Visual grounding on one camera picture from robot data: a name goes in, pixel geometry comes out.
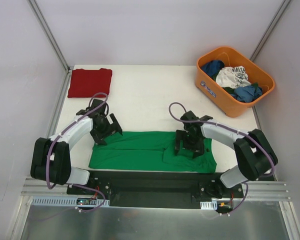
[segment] white t-shirt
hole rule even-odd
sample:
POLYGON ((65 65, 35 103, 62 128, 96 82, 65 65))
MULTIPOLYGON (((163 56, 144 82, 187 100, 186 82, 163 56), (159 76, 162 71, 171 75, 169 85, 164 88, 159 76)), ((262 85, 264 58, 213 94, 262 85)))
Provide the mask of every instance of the white t-shirt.
POLYGON ((230 87, 236 89, 251 85, 248 81, 248 75, 243 66, 231 67, 227 66, 220 70, 216 76, 215 82, 222 88, 230 87))

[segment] label on basket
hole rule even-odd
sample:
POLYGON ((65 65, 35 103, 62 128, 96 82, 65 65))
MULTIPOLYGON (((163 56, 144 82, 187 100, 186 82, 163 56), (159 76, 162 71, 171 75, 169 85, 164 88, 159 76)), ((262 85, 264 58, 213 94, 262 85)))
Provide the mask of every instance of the label on basket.
POLYGON ((208 88, 206 86, 206 83, 204 81, 201 81, 201 86, 204 87, 205 90, 207 90, 214 98, 217 96, 213 91, 210 90, 210 88, 208 88))

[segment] black mounting plate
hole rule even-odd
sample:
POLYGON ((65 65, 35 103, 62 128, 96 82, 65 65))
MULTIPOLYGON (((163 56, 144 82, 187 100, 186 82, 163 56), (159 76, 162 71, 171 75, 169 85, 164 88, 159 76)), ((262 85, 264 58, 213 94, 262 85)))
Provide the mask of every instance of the black mounting plate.
MULTIPOLYGON (((200 209, 200 202, 210 202, 205 186, 222 173, 90 171, 90 188, 99 190, 113 207, 200 209)), ((226 189, 223 198, 242 198, 240 184, 226 189)), ((68 187, 69 195, 89 195, 94 192, 68 187)))

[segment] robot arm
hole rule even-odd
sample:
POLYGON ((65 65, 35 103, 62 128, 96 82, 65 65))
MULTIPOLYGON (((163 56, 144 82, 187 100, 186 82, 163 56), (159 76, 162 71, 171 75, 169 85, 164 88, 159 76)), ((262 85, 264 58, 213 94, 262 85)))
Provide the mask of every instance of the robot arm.
POLYGON ((262 146, 266 153, 271 157, 273 165, 278 163, 277 156, 271 148, 264 133, 259 129, 254 129, 253 131, 248 132, 228 127, 229 129, 232 129, 231 131, 218 126, 218 124, 221 125, 221 123, 217 123, 212 117, 204 116, 202 118, 198 118, 192 111, 186 112, 180 120, 184 121, 183 124, 185 131, 177 130, 175 146, 176 154, 179 152, 180 140, 183 140, 183 148, 194 152, 194 158, 202 155, 204 153, 202 151, 204 138, 216 140, 235 151, 237 165, 224 172, 218 179, 215 180, 214 183, 205 188, 206 192, 209 192, 213 197, 220 197, 222 188, 229 189, 246 181, 255 181, 271 169, 269 159, 248 137, 238 134, 239 132, 248 135, 262 146))
MULTIPOLYGON (((122 129, 112 113, 107 119, 106 104, 80 119, 91 110, 98 107, 103 101, 94 99, 91 106, 77 112, 73 122, 76 124, 66 131, 55 143, 49 163, 49 178, 55 184, 80 184, 85 185, 89 180, 89 171, 71 166, 70 150, 87 133, 90 132, 94 142, 98 145, 107 145, 105 138, 115 133, 122 135, 122 129)), ((34 179, 46 180, 46 165, 49 148, 59 136, 55 134, 48 138, 39 138, 34 145, 30 174, 34 179)))

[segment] clothes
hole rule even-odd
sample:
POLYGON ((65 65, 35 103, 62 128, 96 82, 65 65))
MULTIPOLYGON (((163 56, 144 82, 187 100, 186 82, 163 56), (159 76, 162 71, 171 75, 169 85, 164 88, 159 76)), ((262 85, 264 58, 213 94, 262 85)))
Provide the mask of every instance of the clothes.
POLYGON ((72 71, 68 98, 91 98, 96 93, 109 94, 112 70, 76 69, 72 71))
POLYGON ((251 84, 249 86, 240 86, 234 89, 233 96, 239 102, 251 103, 262 95, 262 88, 258 86, 258 83, 251 84))
POLYGON ((219 71, 225 67, 225 64, 220 60, 212 60, 207 62, 201 68, 210 78, 213 78, 213 75, 218 75, 219 71))
POLYGON ((215 82, 222 88, 230 87, 236 89, 238 87, 245 87, 251 83, 248 81, 248 75, 243 66, 231 67, 227 66, 219 71, 215 82))
POLYGON ((211 139, 204 139, 204 154, 192 158, 193 152, 180 149, 175 156, 175 132, 123 132, 106 138, 107 145, 94 145, 89 168, 214 173, 216 162, 211 139))
POLYGON ((223 89, 230 95, 235 94, 235 88, 226 86, 226 87, 223 87, 223 89))

